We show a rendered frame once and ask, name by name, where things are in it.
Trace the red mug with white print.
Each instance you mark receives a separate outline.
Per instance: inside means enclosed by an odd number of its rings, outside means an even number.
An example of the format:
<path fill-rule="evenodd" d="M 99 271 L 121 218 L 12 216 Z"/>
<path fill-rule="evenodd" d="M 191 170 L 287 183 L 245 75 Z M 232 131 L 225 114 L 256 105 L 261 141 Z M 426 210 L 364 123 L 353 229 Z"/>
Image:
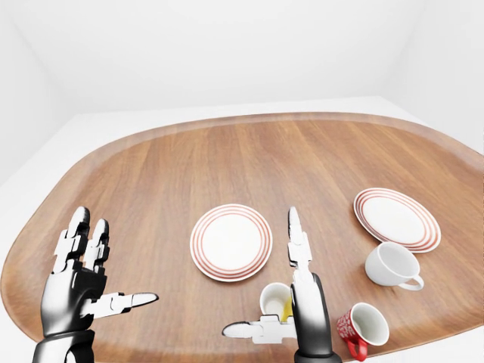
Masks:
<path fill-rule="evenodd" d="M 356 303 L 337 319 L 337 332 L 357 361 L 368 357 L 369 346 L 383 346 L 389 340 L 389 325 L 383 314 L 366 302 Z"/>

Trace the yellow mug with white inside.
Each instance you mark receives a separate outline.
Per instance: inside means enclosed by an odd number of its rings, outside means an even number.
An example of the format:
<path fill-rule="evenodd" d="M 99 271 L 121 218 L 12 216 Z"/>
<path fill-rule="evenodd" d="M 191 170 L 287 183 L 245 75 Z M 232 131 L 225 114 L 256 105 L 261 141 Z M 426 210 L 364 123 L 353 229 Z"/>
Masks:
<path fill-rule="evenodd" d="M 281 282 L 266 285 L 261 292 L 259 305 L 262 314 L 277 315 L 281 322 L 287 322 L 293 315 L 290 287 Z"/>

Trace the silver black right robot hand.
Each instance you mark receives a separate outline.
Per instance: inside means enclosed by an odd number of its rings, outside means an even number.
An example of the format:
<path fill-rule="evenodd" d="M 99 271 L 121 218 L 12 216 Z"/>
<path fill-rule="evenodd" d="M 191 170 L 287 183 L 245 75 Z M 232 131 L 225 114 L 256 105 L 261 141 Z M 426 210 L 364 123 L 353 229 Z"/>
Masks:
<path fill-rule="evenodd" d="M 223 328 L 222 335 L 251 339 L 255 344 L 279 344 L 284 338 L 295 338 L 298 343 L 296 352 L 301 355 L 331 355 L 335 351 L 324 291 L 319 276 L 309 269 L 312 253 L 296 207 L 289 209 L 287 220 L 288 259 L 294 268 L 290 285 L 293 315 L 287 322 L 281 322 L 277 315 L 262 315 L 257 321 L 234 322 Z"/>

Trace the white cup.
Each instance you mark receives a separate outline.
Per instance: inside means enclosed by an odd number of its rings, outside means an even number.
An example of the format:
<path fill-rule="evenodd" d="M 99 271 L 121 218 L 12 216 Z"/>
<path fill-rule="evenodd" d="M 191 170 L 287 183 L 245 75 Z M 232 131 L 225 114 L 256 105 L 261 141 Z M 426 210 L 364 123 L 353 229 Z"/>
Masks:
<path fill-rule="evenodd" d="M 365 261 L 365 272 L 375 283 L 384 287 L 401 287 L 419 291 L 424 288 L 417 258 L 405 247 L 383 242 Z"/>

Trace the white plate with red rings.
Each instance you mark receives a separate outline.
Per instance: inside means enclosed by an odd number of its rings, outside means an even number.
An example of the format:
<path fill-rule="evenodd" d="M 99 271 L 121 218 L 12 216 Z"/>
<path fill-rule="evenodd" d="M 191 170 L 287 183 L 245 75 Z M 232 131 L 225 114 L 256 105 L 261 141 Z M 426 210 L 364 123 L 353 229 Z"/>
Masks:
<path fill-rule="evenodd" d="M 222 282 L 254 276 L 267 263 L 272 247 L 267 220 L 253 208 L 236 203 L 203 214 L 190 237 L 194 264 L 207 277 Z"/>
<path fill-rule="evenodd" d="M 400 244 L 413 253 L 428 253 L 441 242 L 436 218 L 413 198 L 388 188 L 367 188 L 353 200 L 364 229 L 381 242 Z"/>

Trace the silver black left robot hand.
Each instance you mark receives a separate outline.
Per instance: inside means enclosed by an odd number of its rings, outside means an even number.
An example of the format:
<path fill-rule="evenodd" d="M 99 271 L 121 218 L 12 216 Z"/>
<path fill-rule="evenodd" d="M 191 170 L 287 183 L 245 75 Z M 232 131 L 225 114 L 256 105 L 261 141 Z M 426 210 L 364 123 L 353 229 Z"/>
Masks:
<path fill-rule="evenodd" d="M 99 219 L 92 236 L 90 212 L 80 206 L 60 233 L 54 267 L 41 301 L 43 335 L 87 330 L 98 318 L 130 312 L 159 299 L 151 292 L 105 293 L 104 263 L 109 257 L 109 223 Z"/>

